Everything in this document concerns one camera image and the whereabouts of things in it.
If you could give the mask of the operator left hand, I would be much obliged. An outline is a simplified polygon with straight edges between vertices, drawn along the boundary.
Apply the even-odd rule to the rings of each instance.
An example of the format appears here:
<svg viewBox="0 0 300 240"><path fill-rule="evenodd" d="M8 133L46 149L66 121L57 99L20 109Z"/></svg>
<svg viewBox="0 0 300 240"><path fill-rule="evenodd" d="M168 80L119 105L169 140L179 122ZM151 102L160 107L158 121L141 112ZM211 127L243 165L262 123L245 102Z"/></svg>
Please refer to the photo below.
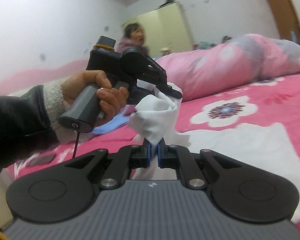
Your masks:
<svg viewBox="0 0 300 240"><path fill-rule="evenodd" d="M125 74L105 73L102 70L86 70L76 74L61 85L66 110L58 117L65 128L88 133L107 118L101 101L108 99L100 93L127 90L134 81Z"/></svg>

